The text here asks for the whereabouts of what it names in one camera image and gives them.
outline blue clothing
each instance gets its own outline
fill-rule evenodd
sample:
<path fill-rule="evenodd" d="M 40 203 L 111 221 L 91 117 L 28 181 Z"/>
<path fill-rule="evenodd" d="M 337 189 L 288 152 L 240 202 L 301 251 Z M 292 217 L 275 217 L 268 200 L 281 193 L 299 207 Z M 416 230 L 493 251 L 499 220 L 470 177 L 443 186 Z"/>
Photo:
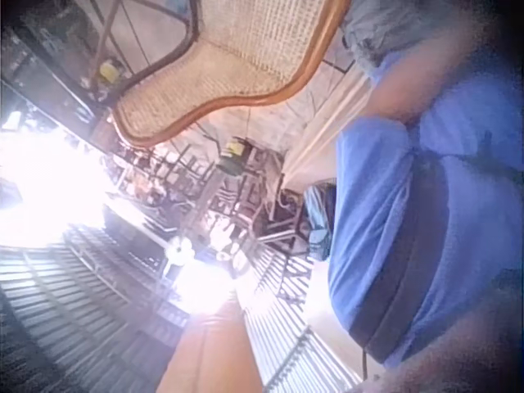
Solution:
<path fill-rule="evenodd" d="M 386 58 L 374 81 L 401 56 Z M 449 219 L 440 263 L 387 367 L 441 334 L 503 269 L 522 266 L 522 191 L 511 176 L 524 168 L 520 86 L 518 74 L 482 52 L 411 129 L 360 118 L 337 140 L 329 287 L 347 330 L 393 240 L 403 236 L 414 166 L 437 154 L 445 173 Z M 426 258 L 413 256 L 421 264 Z"/>

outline chair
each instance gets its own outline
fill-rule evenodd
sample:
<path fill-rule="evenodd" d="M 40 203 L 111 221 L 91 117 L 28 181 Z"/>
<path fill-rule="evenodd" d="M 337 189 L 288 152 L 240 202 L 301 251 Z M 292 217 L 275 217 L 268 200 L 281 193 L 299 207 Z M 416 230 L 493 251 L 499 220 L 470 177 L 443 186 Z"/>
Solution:
<path fill-rule="evenodd" d="M 313 76 L 349 0 L 200 0 L 198 37 L 113 108 L 139 147 L 175 137 L 226 106 L 283 101 Z"/>

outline wicker chair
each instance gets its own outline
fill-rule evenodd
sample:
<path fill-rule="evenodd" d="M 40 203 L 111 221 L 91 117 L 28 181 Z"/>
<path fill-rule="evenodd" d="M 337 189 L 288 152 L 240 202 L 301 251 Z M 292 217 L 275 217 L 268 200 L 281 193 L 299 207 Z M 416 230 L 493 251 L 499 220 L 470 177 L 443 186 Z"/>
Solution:
<path fill-rule="evenodd" d="M 349 2 L 200 0 L 195 43 L 116 103 L 120 135 L 150 147 L 219 108 L 289 98 L 318 68 Z"/>

